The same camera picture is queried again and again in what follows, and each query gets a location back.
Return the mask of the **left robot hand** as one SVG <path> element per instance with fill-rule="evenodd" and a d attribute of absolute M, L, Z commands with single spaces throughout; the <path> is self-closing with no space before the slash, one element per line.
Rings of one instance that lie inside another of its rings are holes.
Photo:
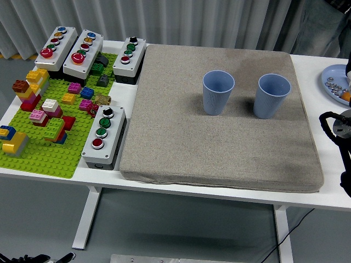
<path fill-rule="evenodd" d="M 72 260 L 74 260 L 76 257 L 76 254 L 73 252 L 70 252 L 63 256 L 62 258 L 55 260 L 52 259 L 49 255 L 46 254 L 40 254 L 34 257 L 28 256 L 27 254 L 19 257 L 19 258 L 8 258 L 5 255 L 1 254 L 1 262 L 8 262 L 8 263 L 13 263 L 13 262 L 23 262 L 23 263 L 43 263 L 43 262 L 60 262 L 60 263 L 67 263 Z"/>

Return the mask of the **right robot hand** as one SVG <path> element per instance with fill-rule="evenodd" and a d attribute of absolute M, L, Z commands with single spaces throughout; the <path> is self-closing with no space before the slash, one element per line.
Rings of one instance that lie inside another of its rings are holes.
<path fill-rule="evenodd" d="M 351 85 L 351 53 L 349 54 L 348 63 L 346 65 L 345 75 L 347 78 L 348 85 Z"/>

